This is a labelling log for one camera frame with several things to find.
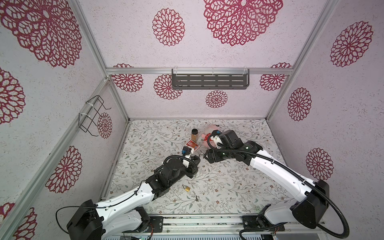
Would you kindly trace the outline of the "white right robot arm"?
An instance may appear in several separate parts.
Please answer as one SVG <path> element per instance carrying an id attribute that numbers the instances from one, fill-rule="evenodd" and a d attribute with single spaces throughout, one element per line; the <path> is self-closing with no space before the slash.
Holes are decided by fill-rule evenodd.
<path id="1" fill-rule="evenodd" d="M 273 158 L 256 142 L 244 143 L 233 130 L 223 133 L 214 130 L 206 137 L 206 142 L 210 148 L 205 153 L 205 159 L 209 163 L 235 159 L 263 172 L 293 197 L 286 203 L 264 209 L 262 216 L 269 224 L 297 222 L 309 229 L 317 227 L 329 207 L 329 202 L 317 191 L 328 197 L 328 183 L 323 180 L 314 181 L 296 173 Z"/>

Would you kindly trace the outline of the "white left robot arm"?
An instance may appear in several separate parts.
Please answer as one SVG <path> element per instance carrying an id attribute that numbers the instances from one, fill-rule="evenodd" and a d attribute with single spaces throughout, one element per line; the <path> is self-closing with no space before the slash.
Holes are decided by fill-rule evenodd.
<path id="1" fill-rule="evenodd" d="M 169 156 L 153 175 L 131 191 L 110 200 L 87 200 L 75 206 L 76 212 L 67 223 L 70 239 L 104 240 L 117 233 L 146 230 L 150 217 L 144 205 L 165 195 L 183 177 L 193 178 L 200 162 L 200 157 L 194 155 Z"/>

